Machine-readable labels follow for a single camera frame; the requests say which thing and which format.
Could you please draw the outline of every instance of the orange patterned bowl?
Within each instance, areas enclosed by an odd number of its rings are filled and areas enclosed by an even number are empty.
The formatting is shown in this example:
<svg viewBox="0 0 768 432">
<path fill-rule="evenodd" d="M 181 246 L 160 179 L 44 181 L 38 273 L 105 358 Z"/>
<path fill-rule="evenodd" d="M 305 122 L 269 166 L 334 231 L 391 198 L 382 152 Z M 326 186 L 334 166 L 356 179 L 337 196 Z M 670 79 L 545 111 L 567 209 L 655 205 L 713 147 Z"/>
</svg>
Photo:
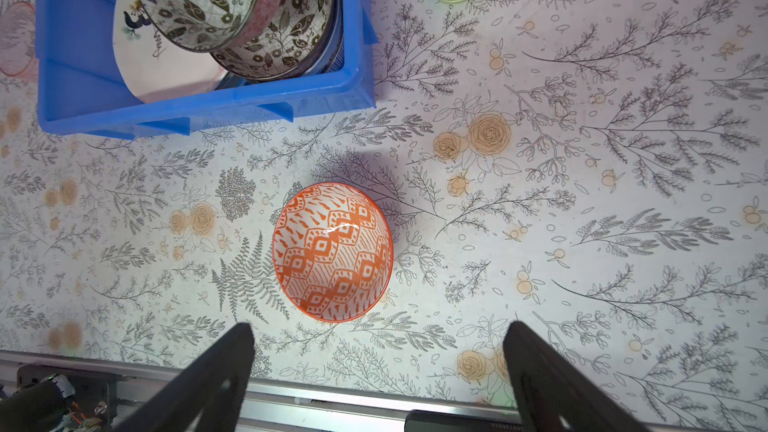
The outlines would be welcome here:
<svg viewBox="0 0 768 432">
<path fill-rule="evenodd" d="M 366 194 L 335 182 L 307 187 L 275 226 L 272 257 L 288 299 L 323 322 L 368 312 L 392 275 L 392 234 Z"/>
</svg>

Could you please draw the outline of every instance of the white plate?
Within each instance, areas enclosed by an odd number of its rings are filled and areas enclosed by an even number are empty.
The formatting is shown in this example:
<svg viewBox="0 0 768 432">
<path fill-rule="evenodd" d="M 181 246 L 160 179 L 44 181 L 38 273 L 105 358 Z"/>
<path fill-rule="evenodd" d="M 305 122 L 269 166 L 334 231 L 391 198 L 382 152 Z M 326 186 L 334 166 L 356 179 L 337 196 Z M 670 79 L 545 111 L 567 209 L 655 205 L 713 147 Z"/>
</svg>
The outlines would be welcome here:
<svg viewBox="0 0 768 432">
<path fill-rule="evenodd" d="M 145 103 L 210 92 L 226 75 L 210 54 L 166 40 L 138 0 L 115 3 L 112 45 L 125 85 Z"/>
</svg>

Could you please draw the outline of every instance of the table surface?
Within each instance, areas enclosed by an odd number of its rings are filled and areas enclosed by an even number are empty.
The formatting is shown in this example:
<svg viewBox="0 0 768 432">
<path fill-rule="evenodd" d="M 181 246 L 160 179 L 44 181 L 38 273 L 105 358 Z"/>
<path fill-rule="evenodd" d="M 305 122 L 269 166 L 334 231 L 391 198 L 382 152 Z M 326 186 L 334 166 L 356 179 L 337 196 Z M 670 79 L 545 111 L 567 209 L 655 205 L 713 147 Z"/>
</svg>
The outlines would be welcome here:
<svg viewBox="0 0 768 432">
<path fill-rule="evenodd" d="M 373 0 L 376 110 L 133 141 L 39 129 L 19 1 L 0 348 L 183 367 L 248 321 L 258 378 L 509 406 L 518 319 L 642 420 L 768 429 L 767 0 Z M 355 322 L 269 267 L 322 181 L 392 225 Z"/>
</svg>

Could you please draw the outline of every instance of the blue crate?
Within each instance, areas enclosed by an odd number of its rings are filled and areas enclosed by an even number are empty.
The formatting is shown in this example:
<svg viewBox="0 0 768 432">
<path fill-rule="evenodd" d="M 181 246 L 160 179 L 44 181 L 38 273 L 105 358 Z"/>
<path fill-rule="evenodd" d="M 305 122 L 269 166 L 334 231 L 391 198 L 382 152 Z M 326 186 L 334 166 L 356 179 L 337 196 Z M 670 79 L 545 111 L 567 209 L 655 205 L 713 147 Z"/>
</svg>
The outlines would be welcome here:
<svg viewBox="0 0 768 432">
<path fill-rule="evenodd" d="M 315 116 L 374 106 L 371 0 L 343 0 L 344 67 L 144 104 L 125 86 L 112 50 L 115 0 L 38 0 L 38 120 L 59 135 L 115 139 L 189 135 L 245 122 Z"/>
</svg>

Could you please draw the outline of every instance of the plate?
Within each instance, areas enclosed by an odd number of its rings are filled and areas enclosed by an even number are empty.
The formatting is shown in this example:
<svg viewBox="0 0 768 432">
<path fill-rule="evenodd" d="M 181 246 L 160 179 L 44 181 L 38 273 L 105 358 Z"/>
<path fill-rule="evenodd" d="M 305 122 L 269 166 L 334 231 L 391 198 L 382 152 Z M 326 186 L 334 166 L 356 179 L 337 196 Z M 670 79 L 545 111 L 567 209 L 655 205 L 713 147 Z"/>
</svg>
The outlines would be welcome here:
<svg viewBox="0 0 768 432">
<path fill-rule="evenodd" d="M 251 82 L 300 76 L 317 61 L 333 29 L 336 0 L 282 0 L 264 32 L 212 55 Z"/>
<path fill-rule="evenodd" d="M 323 322 L 351 321 L 376 305 L 392 275 L 393 255 L 379 207 L 360 190 L 335 182 L 291 199 L 272 243 L 284 293 Z"/>
<path fill-rule="evenodd" d="M 226 76 L 210 54 L 181 49 L 149 21 L 139 0 L 117 0 L 114 59 L 129 91 L 145 103 L 210 92 Z"/>
</svg>

